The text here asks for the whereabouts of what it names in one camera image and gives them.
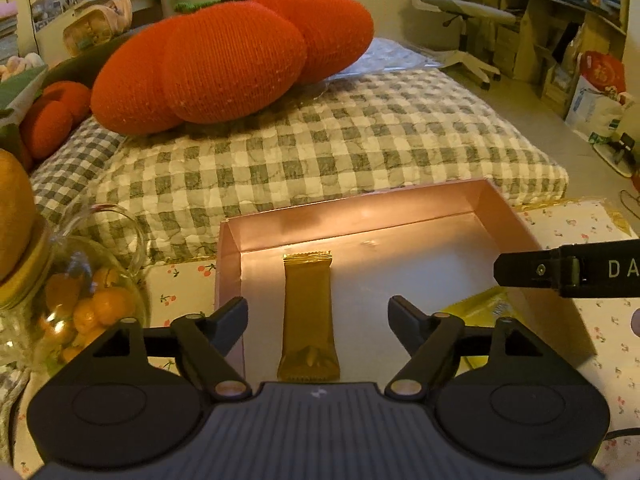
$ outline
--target glass handle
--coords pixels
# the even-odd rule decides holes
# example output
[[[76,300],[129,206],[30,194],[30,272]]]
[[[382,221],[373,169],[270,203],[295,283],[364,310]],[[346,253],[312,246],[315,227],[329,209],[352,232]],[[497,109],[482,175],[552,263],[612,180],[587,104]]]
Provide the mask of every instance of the glass handle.
[[[138,223],[138,221],[123,207],[116,204],[94,204],[89,208],[79,212],[67,224],[63,225],[58,232],[58,236],[62,236],[62,237],[69,236],[73,232],[73,230],[76,227],[78,227],[80,223],[82,223],[87,218],[89,218],[89,216],[95,213],[102,213],[102,212],[118,213],[124,216],[125,218],[128,218],[129,220],[131,220],[131,223],[133,224],[133,227],[136,231],[137,243],[136,243],[136,251],[134,252],[133,257],[129,263],[129,268],[127,269],[127,272],[132,278],[135,279],[135,277],[140,272],[142,265],[145,262],[146,239],[145,239],[145,234],[142,232],[142,228],[140,227],[140,224]]]

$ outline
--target office chair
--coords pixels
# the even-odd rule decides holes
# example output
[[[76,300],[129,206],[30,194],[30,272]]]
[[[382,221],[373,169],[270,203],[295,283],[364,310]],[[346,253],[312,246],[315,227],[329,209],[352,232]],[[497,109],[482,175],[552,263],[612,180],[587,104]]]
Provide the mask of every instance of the office chair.
[[[501,25],[513,25],[516,17],[504,10],[485,6],[473,2],[472,0],[412,0],[412,5],[416,9],[429,10],[431,12],[446,12],[453,14],[453,18],[443,23],[445,27],[456,19],[462,19],[462,31],[460,33],[460,46],[458,50],[441,52],[440,61],[443,68],[461,63],[469,72],[473,73],[481,81],[481,87],[485,90],[490,88],[490,80],[486,73],[492,74],[494,80],[500,79],[500,70],[491,66],[466,51],[468,36],[466,34],[466,20],[469,18],[485,18]]]

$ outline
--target floor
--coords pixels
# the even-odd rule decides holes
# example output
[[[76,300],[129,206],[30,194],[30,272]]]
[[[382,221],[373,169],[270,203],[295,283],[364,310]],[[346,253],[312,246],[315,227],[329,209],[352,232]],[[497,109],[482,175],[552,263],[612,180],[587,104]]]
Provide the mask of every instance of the floor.
[[[540,101],[529,84],[503,77],[501,81],[492,82],[491,89],[485,91],[462,70],[454,68],[447,73],[490,104],[530,142],[567,169],[568,198],[607,198],[640,234],[640,219],[620,202],[623,189],[634,197],[638,195],[631,180],[612,170],[587,142],[574,134],[555,112]],[[634,211],[640,215],[640,206]]]

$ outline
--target yellow packet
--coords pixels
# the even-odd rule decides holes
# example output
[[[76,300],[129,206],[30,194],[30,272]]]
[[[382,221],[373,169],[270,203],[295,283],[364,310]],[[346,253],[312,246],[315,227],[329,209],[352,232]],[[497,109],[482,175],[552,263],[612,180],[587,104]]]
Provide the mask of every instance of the yellow packet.
[[[281,381],[313,383],[340,378],[331,313],[331,260],[330,252],[284,256]]]
[[[503,316],[513,317],[524,323],[518,311],[509,302],[506,289],[501,286],[494,286],[466,300],[454,303],[443,312],[462,318],[469,326],[494,327],[495,321]],[[470,356],[464,359],[471,368],[480,368],[488,361],[485,356]]]

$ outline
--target stack of books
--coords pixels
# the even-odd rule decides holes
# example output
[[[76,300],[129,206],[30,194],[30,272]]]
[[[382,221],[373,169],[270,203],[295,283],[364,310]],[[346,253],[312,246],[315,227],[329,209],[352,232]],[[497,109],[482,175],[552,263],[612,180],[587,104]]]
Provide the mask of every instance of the stack of books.
[[[6,64],[11,56],[18,55],[18,18],[0,18],[0,64]]]

